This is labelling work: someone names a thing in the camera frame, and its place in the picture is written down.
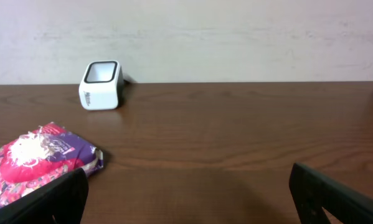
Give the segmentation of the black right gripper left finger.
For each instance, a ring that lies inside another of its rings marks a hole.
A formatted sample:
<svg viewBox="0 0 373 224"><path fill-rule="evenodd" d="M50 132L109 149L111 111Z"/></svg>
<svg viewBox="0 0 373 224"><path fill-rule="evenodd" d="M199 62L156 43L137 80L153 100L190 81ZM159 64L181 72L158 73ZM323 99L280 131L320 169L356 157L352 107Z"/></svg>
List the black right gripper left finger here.
<svg viewBox="0 0 373 224"><path fill-rule="evenodd" d="M80 224L87 197L87 176L78 168L0 208L0 224Z"/></svg>

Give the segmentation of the purple pink liner pack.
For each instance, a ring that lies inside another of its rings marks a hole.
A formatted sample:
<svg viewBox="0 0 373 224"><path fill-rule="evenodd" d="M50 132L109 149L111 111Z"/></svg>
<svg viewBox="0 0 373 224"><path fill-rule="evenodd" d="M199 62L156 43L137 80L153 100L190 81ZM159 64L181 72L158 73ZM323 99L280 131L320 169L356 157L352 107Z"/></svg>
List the purple pink liner pack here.
<svg viewBox="0 0 373 224"><path fill-rule="evenodd" d="M103 168L103 152L51 122L0 147L0 208L60 176L82 168Z"/></svg>

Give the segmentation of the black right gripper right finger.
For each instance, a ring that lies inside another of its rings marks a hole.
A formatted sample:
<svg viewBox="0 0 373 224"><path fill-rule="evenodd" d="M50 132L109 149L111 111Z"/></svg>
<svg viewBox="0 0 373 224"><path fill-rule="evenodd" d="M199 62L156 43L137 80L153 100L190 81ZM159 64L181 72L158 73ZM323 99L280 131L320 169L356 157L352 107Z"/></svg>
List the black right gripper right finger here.
<svg viewBox="0 0 373 224"><path fill-rule="evenodd" d="M289 189L301 223L373 224L373 199L301 163L293 164Z"/></svg>

